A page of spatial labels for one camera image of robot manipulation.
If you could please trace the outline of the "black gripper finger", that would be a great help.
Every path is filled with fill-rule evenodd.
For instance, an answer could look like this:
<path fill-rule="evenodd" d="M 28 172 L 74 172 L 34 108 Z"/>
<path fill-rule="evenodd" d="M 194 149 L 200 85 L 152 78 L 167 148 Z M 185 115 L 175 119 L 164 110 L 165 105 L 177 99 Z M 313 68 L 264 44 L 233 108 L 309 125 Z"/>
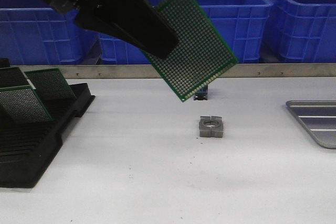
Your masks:
<path fill-rule="evenodd" d="M 75 24 L 119 38 L 160 59 L 176 47 L 176 32 L 147 0 L 100 0 L 82 7 Z"/>
<path fill-rule="evenodd" d="M 138 48 L 175 48 L 178 38 L 148 0 L 107 0 L 109 35 Z"/>

